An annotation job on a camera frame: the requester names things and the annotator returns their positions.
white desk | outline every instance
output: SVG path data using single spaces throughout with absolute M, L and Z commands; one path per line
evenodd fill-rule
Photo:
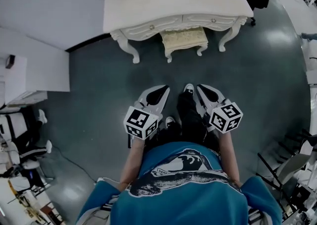
M 219 50 L 233 39 L 253 11 L 246 0 L 105 0 L 104 32 L 139 63 L 139 53 L 128 40 L 142 41 L 161 31 L 205 27 L 229 31 Z

white sneaker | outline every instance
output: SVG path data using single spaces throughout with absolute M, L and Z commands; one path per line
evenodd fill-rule
M 168 128 L 170 125 L 171 125 L 171 123 L 175 123 L 176 121 L 175 121 L 175 119 L 172 117 L 172 116 L 168 116 L 167 118 L 166 118 L 166 120 L 165 120 L 165 126 L 166 126 L 166 128 Z
M 45 146 L 46 152 L 47 152 L 48 154 L 50 154 L 50 153 L 52 152 L 52 147 L 53 147 L 53 144 L 51 143 L 50 140 L 48 140 L 48 141 L 46 142 L 46 146 Z
M 43 124 L 46 124 L 48 122 L 48 119 L 45 116 L 45 113 L 43 110 L 39 110 L 39 121 L 41 121 Z
M 192 95 L 194 95 L 194 86 L 193 86 L 193 84 L 188 83 L 188 84 L 185 86 L 185 88 L 184 88 L 184 93 L 185 93 L 185 92 L 189 92 L 189 93 L 191 93 Z

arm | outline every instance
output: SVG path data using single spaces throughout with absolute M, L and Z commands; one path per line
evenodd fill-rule
M 119 191 L 123 191 L 129 183 L 138 177 L 142 164 L 143 150 L 144 140 L 135 137 L 121 173 L 120 184 L 117 187 Z
M 220 134 L 219 148 L 223 171 L 241 187 L 242 184 L 240 183 L 239 169 L 230 132 Z

person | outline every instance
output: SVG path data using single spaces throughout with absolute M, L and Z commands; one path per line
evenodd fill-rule
M 300 37 L 310 42 L 311 40 L 317 40 L 317 33 L 314 33 L 314 34 L 301 33 Z
M 207 133 L 187 84 L 178 97 L 182 127 L 166 118 L 166 130 L 148 143 L 134 138 L 115 188 L 99 180 L 77 225 L 273 224 L 282 211 L 261 178 L 244 184 L 230 132 L 220 133 L 220 155 Z
M 36 162 L 36 156 L 52 152 L 52 143 L 46 142 L 45 147 L 37 147 L 39 129 L 48 122 L 43 110 L 39 110 L 36 124 L 12 141 L 5 141 L 0 148 L 0 177 L 9 177 L 16 165 L 31 168 Z

gray floor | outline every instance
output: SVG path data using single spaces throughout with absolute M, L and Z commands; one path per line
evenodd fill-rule
M 277 0 L 255 11 L 248 23 L 218 51 L 223 32 L 206 31 L 209 47 L 198 57 L 194 49 L 176 51 L 167 64 L 159 37 L 134 42 L 140 64 L 111 38 L 70 55 L 70 93 L 49 93 L 43 108 L 49 122 L 43 140 L 51 139 L 63 154 L 97 179 L 119 179 L 128 154 L 123 118 L 127 108 L 149 87 L 168 84 L 163 114 L 177 115 L 176 97 L 184 84 L 208 84 L 236 102 L 244 117 L 232 132 L 242 182 L 257 170 L 257 152 L 281 140 L 286 132 L 308 128 L 310 91 L 300 42 Z M 63 217 L 73 224 L 93 182 L 54 149 L 43 160 L 56 180 L 48 190 Z

